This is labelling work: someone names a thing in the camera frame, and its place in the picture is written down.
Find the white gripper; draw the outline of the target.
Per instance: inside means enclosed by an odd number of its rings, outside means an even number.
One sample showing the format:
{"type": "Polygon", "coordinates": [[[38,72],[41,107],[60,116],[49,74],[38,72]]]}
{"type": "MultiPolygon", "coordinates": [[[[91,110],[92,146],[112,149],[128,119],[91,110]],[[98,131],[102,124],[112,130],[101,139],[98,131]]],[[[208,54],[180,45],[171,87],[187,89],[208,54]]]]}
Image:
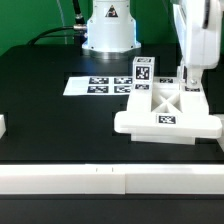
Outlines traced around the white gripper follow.
{"type": "Polygon", "coordinates": [[[220,55],[223,8],[221,0],[173,0],[173,15],[186,85],[199,88],[202,70],[214,68],[220,55]]]}

